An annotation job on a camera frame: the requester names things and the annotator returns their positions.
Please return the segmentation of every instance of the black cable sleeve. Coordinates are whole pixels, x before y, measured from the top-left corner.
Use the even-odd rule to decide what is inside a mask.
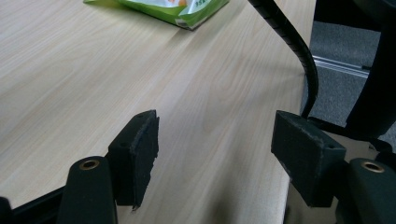
[[[307,119],[318,96],[318,71],[315,66],[311,51],[305,44],[294,26],[283,14],[274,0],[248,0],[277,34],[288,44],[291,50],[299,58],[304,68],[308,98],[306,100],[301,117]]]

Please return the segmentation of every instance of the light wood grain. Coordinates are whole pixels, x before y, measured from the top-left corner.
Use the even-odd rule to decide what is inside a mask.
[[[278,0],[309,42],[315,1]],[[270,152],[277,109],[298,113],[304,71],[245,0],[196,31],[116,3],[3,1],[0,195],[13,207],[105,155],[157,109],[160,153],[120,223],[281,223],[289,180]]]

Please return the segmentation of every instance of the green snack bag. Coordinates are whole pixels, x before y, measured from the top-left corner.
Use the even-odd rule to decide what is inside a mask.
[[[95,0],[84,0],[90,3]],[[193,30],[229,0],[117,0],[121,4],[185,29]]]

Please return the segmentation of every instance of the gray carpet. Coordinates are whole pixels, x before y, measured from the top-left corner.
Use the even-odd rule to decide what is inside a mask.
[[[314,21],[310,48],[312,54],[319,57],[371,66],[379,36],[379,32]],[[318,78],[318,100],[310,116],[345,126],[347,116],[358,99],[366,78],[320,67]],[[396,152],[396,125],[393,124],[380,139],[389,142]]]

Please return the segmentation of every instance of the wooden desk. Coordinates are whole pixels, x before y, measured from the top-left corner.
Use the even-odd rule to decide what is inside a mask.
[[[309,42],[314,0],[278,0]],[[120,223],[281,223],[289,179],[270,152],[277,109],[298,113],[304,71],[246,0],[196,31],[117,4],[2,2],[0,195],[17,207],[106,154],[157,109],[160,153]]]

